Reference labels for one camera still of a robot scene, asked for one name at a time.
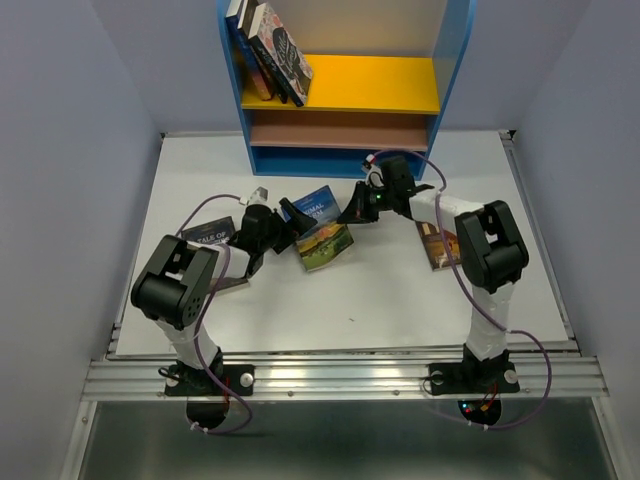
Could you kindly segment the Animal Farm book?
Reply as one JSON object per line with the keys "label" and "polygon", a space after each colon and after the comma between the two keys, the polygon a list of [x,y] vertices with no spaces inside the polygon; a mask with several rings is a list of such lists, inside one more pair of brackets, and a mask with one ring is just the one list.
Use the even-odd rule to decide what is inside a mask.
{"label": "Animal Farm book", "polygon": [[341,209],[328,185],[293,201],[292,204],[317,221],[317,224],[295,243],[306,272],[328,266],[354,244],[348,226],[337,222]]}

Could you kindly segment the Kate DiCamillo dark book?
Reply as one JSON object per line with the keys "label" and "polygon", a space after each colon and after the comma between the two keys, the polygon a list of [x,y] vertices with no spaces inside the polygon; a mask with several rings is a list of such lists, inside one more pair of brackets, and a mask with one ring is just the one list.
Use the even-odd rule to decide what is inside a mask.
{"label": "Kate DiCamillo dark book", "polygon": [[445,245],[451,252],[456,265],[461,264],[461,256],[457,237],[451,232],[445,233],[446,241],[443,241],[438,227],[431,223],[417,222],[417,231],[433,271],[439,271],[451,267],[451,262],[446,253]]}

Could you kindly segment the Jane Eyre blue book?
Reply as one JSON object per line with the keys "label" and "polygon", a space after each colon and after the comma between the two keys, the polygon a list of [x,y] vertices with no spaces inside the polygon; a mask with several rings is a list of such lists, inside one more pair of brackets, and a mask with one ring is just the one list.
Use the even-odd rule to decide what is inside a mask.
{"label": "Jane Eyre blue book", "polygon": [[274,88],[267,79],[248,40],[244,37],[240,29],[240,17],[243,11],[243,4],[243,1],[230,2],[225,15],[226,26],[242,57],[247,76],[256,88],[259,99],[261,101],[268,101],[274,96]]}

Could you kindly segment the Little Women book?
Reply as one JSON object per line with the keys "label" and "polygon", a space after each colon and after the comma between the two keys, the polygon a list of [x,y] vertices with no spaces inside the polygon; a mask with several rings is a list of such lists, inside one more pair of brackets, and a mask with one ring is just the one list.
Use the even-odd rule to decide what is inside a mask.
{"label": "Little Women book", "polygon": [[308,101],[313,69],[268,3],[259,3],[246,32],[249,44],[296,107]]}

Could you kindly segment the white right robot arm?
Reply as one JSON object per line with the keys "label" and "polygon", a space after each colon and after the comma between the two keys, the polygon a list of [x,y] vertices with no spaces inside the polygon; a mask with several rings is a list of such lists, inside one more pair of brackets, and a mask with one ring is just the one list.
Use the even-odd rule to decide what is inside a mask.
{"label": "white right robot arm", "polygon": [[471,304],[462,359],[428,366],[429,394],[515,393],[519,389],[507,346],[510,300],[528,266],[529,253],[507,203],[477,203],[448,196],[444,186],[419,184],[402,154],[370,154],[364,180],[338,218],[341,224],[369,224],[384,211],[430,223],[452,234],[459,253],[451,268]]}

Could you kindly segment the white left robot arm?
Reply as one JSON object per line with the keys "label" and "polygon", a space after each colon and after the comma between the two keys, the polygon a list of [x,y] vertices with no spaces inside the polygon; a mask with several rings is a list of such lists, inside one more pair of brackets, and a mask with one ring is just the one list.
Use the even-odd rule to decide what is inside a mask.
{"label": "white left robot arm", "polygon": [[251,278],[267,251],[282,253],[317,225],[288,199],[280,206],[283,214],[249,202],[240,229],[222,244],[164,236],[134,282],[131,304],[159,326],[177,354],[176,363],[160,371],[169,395],[222,393],[223,354],[202,326],[215,293],[226,278]]}

